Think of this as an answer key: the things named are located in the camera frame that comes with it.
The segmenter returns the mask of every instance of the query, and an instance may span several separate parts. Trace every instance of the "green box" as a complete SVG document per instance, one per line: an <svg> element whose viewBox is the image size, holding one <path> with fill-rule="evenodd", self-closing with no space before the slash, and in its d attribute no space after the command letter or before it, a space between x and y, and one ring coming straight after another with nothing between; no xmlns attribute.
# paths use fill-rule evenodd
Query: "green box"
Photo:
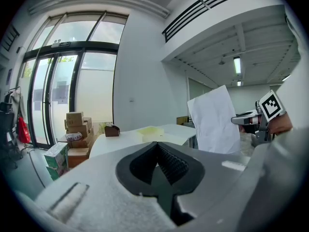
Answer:
<svg viewBox="0 0 309 232"><path fill-rule="evenodd" d="M58 168L51 168L46 166L51 178L53 180L57 180L60 176L62 176L67 171L67 164L64 161L61 167Z"/></svg>
<svg viewBox="0 0 309 232"><path fill-rule="evenodd" d="M66 162L66 152L69 149L67 143L58 142L52 146L45 154L47 165L51 168L59 168Z"/></svg>

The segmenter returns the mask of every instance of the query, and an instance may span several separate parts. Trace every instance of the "cable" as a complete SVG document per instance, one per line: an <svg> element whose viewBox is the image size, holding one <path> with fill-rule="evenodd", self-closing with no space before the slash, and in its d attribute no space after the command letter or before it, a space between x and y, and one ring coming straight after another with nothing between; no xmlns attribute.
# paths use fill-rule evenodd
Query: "cable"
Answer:
<svg viewBox="0 0 309 232"><path fill-rule="evenodd" d="M31 149L30 151L27 151L27 153L28 153L29 156L30 156L30 160L31 160L32 166L33 166L34 171L35 171L35 173L37 174L37 176L38 176L38 178L39 178L39 180L40 180L42 186L43 186L44 188L46 188L46 186L44 185L44 183L42 182L42 180L41 180L41 178L40 178L40 176L39 176L39 174L38 174L37 169L36 169L35 166L34 166L34 163L33 163L33 160L32 160L31 154L30 154L30 152L31 152L32 150L34 150L34 149Z"/></svg>

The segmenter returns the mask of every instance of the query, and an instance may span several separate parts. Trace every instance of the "glass door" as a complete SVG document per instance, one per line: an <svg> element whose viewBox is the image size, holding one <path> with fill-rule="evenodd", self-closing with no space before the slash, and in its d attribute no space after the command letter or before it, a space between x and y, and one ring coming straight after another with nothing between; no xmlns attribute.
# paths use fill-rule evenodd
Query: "glass door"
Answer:
<svg viewBox="0 0 309 232"><path fill-rule="evenodd" d="M55 53L38 58L33 67L28 100L31 140L36 147L49 149L66 133L64 120L69 112L69 94L77 55Z"/></svg>
<svg viewBox="0 0 309 232"><path fill-rule="evenodd" d="M69 112L70 86L76 60L77 55L59 55L50 85L50 121L56 141L66 134L64 120Z"/></svg>
<svg viewBox="0 0 309 232"><path fill-rule="evenodd" d="M45 119L46 111L44 109L45 93L46 93L46 79L51 70L54 57L38 59L34 67L34 74L31 77L32 85L30 92L30 100L28 100L28 114L31 118L32 142L34 141L38 147L49 148L52 143L48 137L48 128Z"/></svg>

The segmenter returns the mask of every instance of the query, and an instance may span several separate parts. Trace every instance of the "tree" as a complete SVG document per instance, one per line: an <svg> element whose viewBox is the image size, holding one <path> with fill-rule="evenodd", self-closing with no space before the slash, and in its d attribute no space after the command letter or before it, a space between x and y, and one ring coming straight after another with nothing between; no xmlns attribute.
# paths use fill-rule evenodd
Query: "tree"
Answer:
<svg viewBox="0 0 309 232"><path fill-rule="evenodd" d="M72 62L73 61L73 57L62 57L59 58L58 62Z"/></svg>
<svg viewBox="0 0 309 232"><path fill-rule="evenodd" d="M29 63L27 62L25 65L24 77L31 77L32 69L33 68L29 67Z"/></svg>

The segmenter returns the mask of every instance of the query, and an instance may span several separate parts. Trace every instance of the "paper sheet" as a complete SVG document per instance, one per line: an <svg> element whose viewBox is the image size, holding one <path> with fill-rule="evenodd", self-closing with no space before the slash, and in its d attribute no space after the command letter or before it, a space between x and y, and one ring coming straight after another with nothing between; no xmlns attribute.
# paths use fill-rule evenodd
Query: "paper sheet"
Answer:
<svg viewBox="0 0 309 232"><path fill-rule="evenodd" d="M225 85L188 101L188 107L199 150L222 154L240 151L238 125L231 122L236 114Z"/></svg>
<svg viewBox="0 0 309 232"><path fill-rule="evenodd" d="M164 132L164 129L157 127L146 127L136 131L139 140L143 143L147 142L169 142L177 145L183 145L187 139L174 136Z"/></svg>

